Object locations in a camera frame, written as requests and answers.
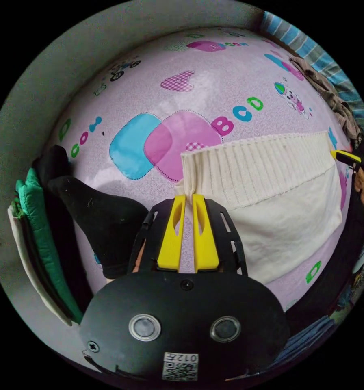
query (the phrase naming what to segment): cartoon mouse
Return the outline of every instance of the cartoon mouse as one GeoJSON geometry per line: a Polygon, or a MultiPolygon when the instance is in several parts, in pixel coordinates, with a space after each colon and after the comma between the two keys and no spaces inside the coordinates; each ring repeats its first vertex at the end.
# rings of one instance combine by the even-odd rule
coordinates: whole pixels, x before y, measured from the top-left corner
{"type": "Polygon", "coordinates": [[[309,115],[305,112],[303,102],[298,95],[292,92],[288,85],[276,82],[274,83],[277,93],[284,99],[287,99],[288,106],[292,107],[299,114],[303,115],[305,119],[309,119],[309,115]]]}

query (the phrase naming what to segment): blue striped fabric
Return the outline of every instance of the blue striped fabric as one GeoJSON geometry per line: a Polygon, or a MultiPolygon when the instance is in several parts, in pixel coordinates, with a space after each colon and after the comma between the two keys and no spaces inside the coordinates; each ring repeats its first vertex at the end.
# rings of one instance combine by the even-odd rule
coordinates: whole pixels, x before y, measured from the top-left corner
{"type": "Polygon", "coordinates": [[[297,27],[270,12],[264,13],[260,30],[275,36],[325,76],[348,103],[356,122],[364,129],[364,102],[340,66],[321,46],[297,27]]]}

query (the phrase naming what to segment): black sock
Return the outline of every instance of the black sock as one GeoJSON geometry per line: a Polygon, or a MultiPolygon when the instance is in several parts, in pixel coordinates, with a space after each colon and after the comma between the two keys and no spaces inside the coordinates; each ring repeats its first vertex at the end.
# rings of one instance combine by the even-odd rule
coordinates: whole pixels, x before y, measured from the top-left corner
{"type": "Polygon", "coordinates": [[[148,210],[133,199],[102,193],[73,176],[51,180],[48,188],[85,233],[104,276],[115,279],[126,274],[134,239],[148,210]]]}
{"type": "Polygon", "coordinates": [[[79,308],[85,312],[93,293],[76,242],[74,221],[61,199],[47,186],[50,180],[71,173],[67,153],[63,147],[55,145],[36,159],[32,167],[44,190],[45,209],[64,278],[79,308]]]}

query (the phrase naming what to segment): pink heart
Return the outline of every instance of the pink heart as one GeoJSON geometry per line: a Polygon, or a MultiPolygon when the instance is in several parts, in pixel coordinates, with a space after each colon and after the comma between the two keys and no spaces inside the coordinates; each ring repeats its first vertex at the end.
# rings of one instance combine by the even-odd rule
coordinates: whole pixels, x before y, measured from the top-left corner
{"type": "Polygon", "coordinates": [[[193,74],[193,70],[186,70],[185,72],[166,78],[160,86],[170,91],[189,92],[194,88],[193,85],[189,84],[190,76],[193,74]]]}

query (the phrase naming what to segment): blue fabric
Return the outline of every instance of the blue fabric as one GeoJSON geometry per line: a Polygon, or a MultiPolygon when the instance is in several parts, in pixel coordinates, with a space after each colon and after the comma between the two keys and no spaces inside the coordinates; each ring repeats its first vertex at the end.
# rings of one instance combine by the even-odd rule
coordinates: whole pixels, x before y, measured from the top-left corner
{"type": "Polygon", "coordinates": [[[347,75],[321,46],[297,27],[270,12],[264,13],[260,29],[288,45],[316,71],[325,76],[333,84],[339,96],[349,104],[355,121],[364,129],[364,102],[347,75]]]}
{"type": "Polygon", "coordinates": [[[286,343],[283,351],[274,361],[274,363],[269,366],[268,370],[272,370],[273,368],[276,368],[280,365],[283,365],[296,359],[303,352],[309,349],[317,340],[320,339],[321,336],[323,336],[334,325],[334,320],[325,316],[305,328],[300,333],[291,337],[286,343]]]}

